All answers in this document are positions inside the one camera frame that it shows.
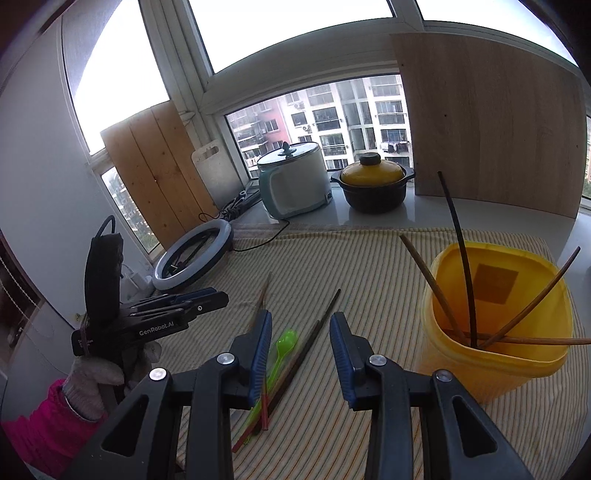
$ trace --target black handle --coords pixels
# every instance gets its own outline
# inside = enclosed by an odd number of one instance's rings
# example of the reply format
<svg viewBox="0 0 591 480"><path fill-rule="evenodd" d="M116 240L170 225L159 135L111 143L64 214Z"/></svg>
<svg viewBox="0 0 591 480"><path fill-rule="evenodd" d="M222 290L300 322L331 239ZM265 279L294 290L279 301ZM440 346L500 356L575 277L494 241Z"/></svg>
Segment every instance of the black handle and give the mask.
<svg viewBox="0 0 591 480"><path fill-rule="evenodd" d="M402 178L402 180L409 181L414 178L414 168L402 167L402 170L404 172L404 177Z"/></svg>

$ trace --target black pot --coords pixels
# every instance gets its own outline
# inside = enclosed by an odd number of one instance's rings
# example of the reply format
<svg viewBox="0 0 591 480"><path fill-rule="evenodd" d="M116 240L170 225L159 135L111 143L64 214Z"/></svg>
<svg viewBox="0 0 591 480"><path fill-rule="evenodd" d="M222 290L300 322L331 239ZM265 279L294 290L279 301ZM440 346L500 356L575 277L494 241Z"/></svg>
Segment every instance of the black pot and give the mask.
<svg viewBox="0 0 591 480"><path fill-rule="evenodd" d="M379 187L356 187L340 180L342 170L332 174L330 181L338 183L345 193L347 203L362 213L385 213L394 210L406 197L406 184L414 178L414 170L403 167L404 177Z"/></svg>

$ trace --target blue gripper pad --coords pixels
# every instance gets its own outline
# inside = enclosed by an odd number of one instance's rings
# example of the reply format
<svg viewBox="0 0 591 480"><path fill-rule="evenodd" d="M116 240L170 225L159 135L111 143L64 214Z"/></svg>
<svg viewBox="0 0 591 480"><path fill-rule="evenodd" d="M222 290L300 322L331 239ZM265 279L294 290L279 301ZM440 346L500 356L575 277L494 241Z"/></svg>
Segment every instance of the blue gripper pad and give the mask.
<svg viewBox="0 0 591 480"><path fill-rule="evenodd" d="M262 381L267 374L267 356L269 355L269 347L271 346L272 330L271 312L267 312L250 368L251 379L248 390L248 403L251 407L255 405L261 396Z"/></svg>
<svg viewBox="0 0 591 480"><path fill-rule="evenodd" d="M353 363L349 356L341 325L336 314L330 318L330 344L332 345L333 355L335 356L336 371L339 374L340 389L343 392L343 398L349 402L349 407L353 408L356 401L354 388Z"/></svg>

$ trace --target sky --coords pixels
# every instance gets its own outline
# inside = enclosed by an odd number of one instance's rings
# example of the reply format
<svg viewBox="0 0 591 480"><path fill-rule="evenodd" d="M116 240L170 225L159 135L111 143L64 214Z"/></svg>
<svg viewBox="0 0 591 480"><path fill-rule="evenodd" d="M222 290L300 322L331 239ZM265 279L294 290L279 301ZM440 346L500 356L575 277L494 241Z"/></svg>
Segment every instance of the sky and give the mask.
<svg viewBox="0 0 591 480"><path fill-rule="evenodd" d="M417 0L425 20L494 28L574 60L519 0ZM391 17L386 0L189 0L214 72L275 43L332 25ZM137 0L122 0L100 35L74 96L93 154L101 130L168 100Z"/></svg>

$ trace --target balcony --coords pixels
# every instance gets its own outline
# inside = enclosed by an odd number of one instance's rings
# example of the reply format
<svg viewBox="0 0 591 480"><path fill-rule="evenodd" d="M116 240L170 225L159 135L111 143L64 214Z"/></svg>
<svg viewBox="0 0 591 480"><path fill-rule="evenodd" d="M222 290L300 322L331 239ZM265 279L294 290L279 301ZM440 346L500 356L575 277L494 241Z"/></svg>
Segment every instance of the balcony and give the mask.
<svg viewBox="0 0 591 480"><path fill-rule="evenodd" d="M251 128L253 125L259 122L258 115L255 113L248 113L245 116L237 118L235 120L230 120L230 127L234 132L239 132L241 130L245 130L247 128Z"/></svg>

